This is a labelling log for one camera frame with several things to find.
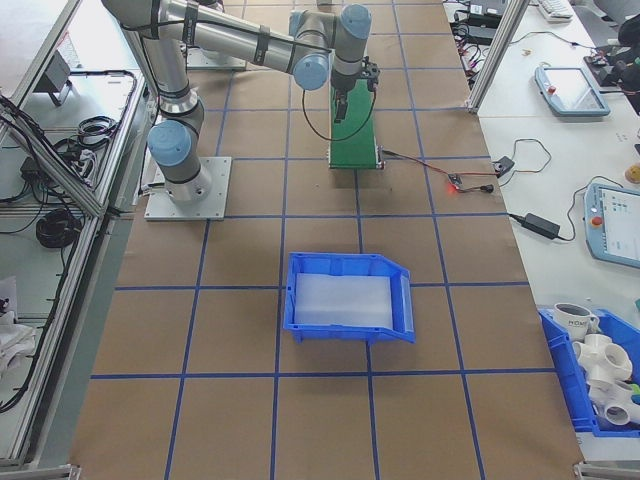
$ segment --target blue plastic bin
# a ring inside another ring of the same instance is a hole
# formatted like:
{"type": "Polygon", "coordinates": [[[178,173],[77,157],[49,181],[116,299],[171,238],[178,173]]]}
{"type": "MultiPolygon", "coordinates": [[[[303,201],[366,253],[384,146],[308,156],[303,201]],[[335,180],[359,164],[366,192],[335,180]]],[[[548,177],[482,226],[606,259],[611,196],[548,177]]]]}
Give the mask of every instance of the blue plastic bin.
{"type": "MultiPolygon", "coordinates": [[[[640,330],[616,317],[608,310],[595,310],[600,317],[602,333],[626,350],[634,366],[633,381],[640,384],[640,330]]],[[[634,424],[611,425],[598,419],[589,400],[584,371],[578,365],[569,334],[553,321],[552,309],[541,309],[542,327],[549,351],[560,379],[571,422],[576,432],[592,432],[596,437],[640,437],[640,427],[634,424]]]]}
{"type": "Polygon", "coordinates": [[[382,255],[291,253],[283,327],[291,331],[296,342],[302,342],[305,338],[338,338],[366,340],[371,343],[399,339],[414,343],[409,271],[382,255]],[[346,325],[297,325],[296,279],[300,273],[389,277],[393,329],[346,325]]]}

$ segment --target green conveyor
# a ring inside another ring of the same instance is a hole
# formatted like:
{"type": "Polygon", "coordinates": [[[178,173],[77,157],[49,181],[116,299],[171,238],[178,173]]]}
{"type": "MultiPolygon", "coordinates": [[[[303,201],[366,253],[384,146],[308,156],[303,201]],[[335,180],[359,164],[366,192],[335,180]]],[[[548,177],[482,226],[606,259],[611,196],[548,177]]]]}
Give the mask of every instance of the green conveyor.
{"type": "MultiPolygon", "coordinates": [[[[358,80],[356,87],[349,92],[349,108],[346,119],[340,123],[333,122],[335,105],[334,102],[331,102],[331,138],[348,137],[360,128],[371,110],[372,99],[371,93],[367,90],[367,81],[358,80]]],[[[378,149],[373,129],[373,115],[367,120],[362,130],[353,137],[344,141],[331,142],[329,147],[329,167],[343,169],[382,168],[382,164],[378,159],[378,149]]]]}

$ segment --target control tablet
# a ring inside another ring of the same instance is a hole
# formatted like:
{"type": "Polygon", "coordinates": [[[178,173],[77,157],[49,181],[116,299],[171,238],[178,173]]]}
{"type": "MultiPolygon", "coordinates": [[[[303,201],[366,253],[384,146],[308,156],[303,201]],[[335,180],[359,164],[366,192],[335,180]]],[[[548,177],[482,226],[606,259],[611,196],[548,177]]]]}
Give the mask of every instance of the control tablet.
{"type": "Polygon", "coordinates": [[[585,193],[584,203],[591,254],[640,268],[640,191],[594,183],[585,193]]]}
{"type": "Polygon", "coordinates": [[[611,112],[581,68],[538,67],[535,80],[542,96],[558,115],[603,117],[611,112]]]}

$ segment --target keyboard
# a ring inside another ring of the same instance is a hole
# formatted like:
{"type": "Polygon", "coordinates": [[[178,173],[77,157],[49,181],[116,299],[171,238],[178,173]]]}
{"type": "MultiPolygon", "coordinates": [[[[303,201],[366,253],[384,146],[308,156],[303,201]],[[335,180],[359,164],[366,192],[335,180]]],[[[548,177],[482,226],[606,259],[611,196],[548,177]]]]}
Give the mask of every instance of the keyboard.
{"type": "Polygon", "coordinates": [[[573,8],[568,0],[539,0],[538,10],[549,23],[570,22],[573,8]]]}

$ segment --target tablet screen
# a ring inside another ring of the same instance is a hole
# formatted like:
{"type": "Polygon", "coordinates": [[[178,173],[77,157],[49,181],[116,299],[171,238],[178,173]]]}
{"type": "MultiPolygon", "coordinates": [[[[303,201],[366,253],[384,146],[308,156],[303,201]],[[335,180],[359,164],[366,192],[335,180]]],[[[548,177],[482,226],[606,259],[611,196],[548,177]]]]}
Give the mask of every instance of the tablet screen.
{"type": "Polygon", "coordinates": [[[605,226],[605,251],[640,260],[640,195],[600,189],[605,226]]]}
{"type": "Polygon", "coordinates": [[[556,87],[554,96],[560,100],[564,110],[597,110],[602,108],[593,88],[579,68],[551,68],[546,70],[545,74],[549,83],[556,87]]]}

